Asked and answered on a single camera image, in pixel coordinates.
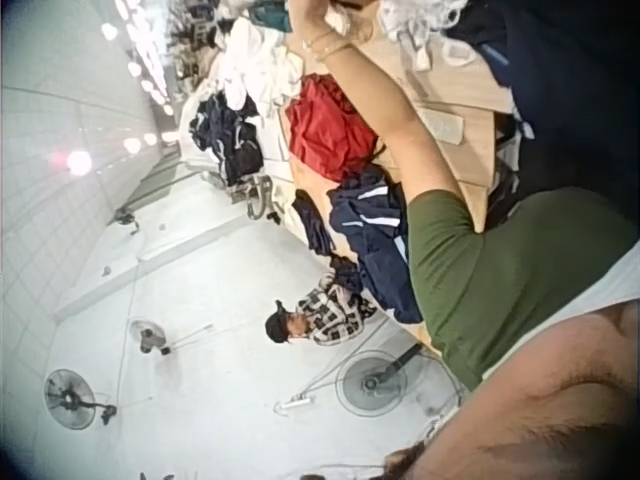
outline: cap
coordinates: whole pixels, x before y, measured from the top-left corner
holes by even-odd
[[[276,311],[267,318],[264,324],[267,336],[275,343],[284,343],[289,340],[288,316],[289,312],[282,306],[282,302],[276,300]]]

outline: hand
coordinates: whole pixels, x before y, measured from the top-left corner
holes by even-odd
[[[289,0],[289,20],[294,33],[304,38],[305,33],[318,25],[324,25],[329,0]]]

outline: red garment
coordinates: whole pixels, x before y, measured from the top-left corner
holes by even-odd
[[[377,136],[331,75],[302,80],[300,97],[287,107],[289,150],[325,178],[340,182],[360,173],[373,154]]]

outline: table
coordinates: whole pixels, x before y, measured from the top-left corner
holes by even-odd
[[[375,19],[378,2],[366,7],[361,15]],[[476,231],[484,229],[487,212],[487,199],[493,184],[495,173],[495,125],[494,111],[511,111],[512,101],[509,93],[500,88],[493,79],[488,67],[481,59],[462,68],[446,65],[439,57],[436,49],[432,55],[433,69],[423,74],[413,74],[404,68],[401,61],[400,46],[387,40],[377,27],[374,20],[372,39],[359,48],[383,70],[385,70],[404,89],[409,99],[417,107],[453,113],[464,119],[464,137],[460,145],[440,142],[441,150],[458,180],[464,198],[467,202]],[[290,35],[287,45],[294,53],[305,60],[305,73],[327,73],[322,64],[302,49],[301,42]],[[280,121],[287,143],[290,140],[289,122],[280,112]],[[329,225],[331,203],[326,193],[336,187],[336,184],[323,178],[304,165],[294,155],[290,156],[290,168],[293,184],[276,180],[276,191],[279,191],[280,201],[288,198],[293,200],[296,188],[309,193],[322,216],[327,231],[334,240],[338,255],[351,260],[357,260],[356,255],[349,248],[347,239],[335,232]],[[399,181],[399,171],[389,152],[385,152],[376,160],[383,166],[395,181]],[[299,219],[296,220],[290,211],[285,214],[284,225],[294,235],[306,243],[305,233]],[[431,347],[431,338],[424,324],[402,325],[423,344]]]

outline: green shirt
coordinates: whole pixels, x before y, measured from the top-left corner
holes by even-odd
[[[442,190],[415,198],[408,222],[420,312],[433,346],[469,389],[638,237],[604,198],[576,188],[532,195],[485,233],[475,233],[464,202]]]

